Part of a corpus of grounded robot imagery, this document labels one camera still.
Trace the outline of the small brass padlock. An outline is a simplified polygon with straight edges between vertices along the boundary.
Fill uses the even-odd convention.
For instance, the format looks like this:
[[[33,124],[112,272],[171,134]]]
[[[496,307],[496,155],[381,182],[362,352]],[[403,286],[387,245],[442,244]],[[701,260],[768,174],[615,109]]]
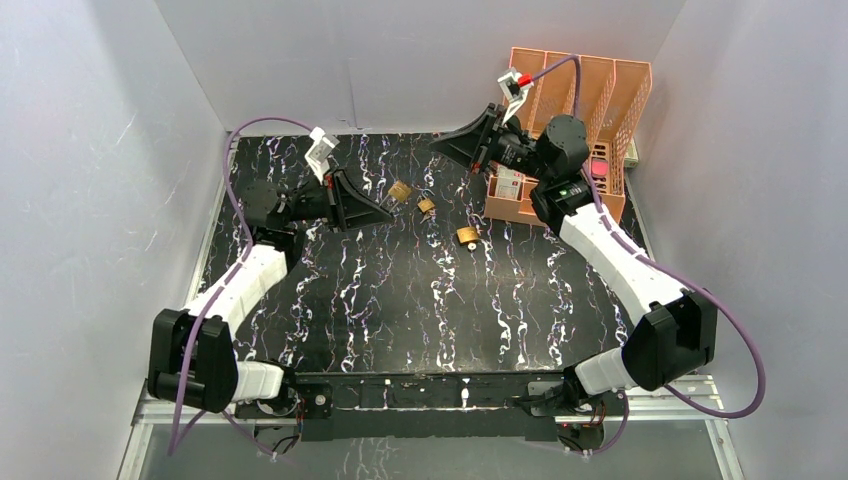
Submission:
[[[402,181],[396,181],[388,190],[385,203],[390,209],[403,204],[412,194],[412,188]]]
[[[417,207],[422,214],[421,222],[432,219],[435,215],[435,203],[430,198],[423,198],[417,203]]]

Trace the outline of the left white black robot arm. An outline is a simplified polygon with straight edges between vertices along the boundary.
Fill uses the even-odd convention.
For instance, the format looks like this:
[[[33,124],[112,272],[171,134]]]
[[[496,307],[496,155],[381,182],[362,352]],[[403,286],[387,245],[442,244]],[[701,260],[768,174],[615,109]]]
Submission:
[[[241,205],[252,246],[194,300],[155,317],[147,391],[160,400],[214,413],[260,400],[271,414],[286,416],[299,400],[297,387],[285,380],[286,367],[237,360],[234,334],[301,259],[305,234],[298,222],[319,220],[345,232],[390,222],[393,215],[340,168],[289,191],[258,180],[245,189]]]

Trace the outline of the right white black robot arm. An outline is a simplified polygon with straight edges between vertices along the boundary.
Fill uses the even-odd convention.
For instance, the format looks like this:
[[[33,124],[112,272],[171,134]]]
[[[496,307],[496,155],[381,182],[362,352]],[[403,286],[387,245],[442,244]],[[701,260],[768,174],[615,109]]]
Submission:
[[[599,274],[633,323],[625,343],[565,367],[561,385],[524,401],[590,413],[603,394],[639,387],[655,391],[714,358],[717,309],[704,294],[649,265],[614,223],[583,172],[590,148],[585,124],[560,114],[533,139],[501,105],[436,137],[433,153],[477,173],[495,162],[537,184],[536,217]]]

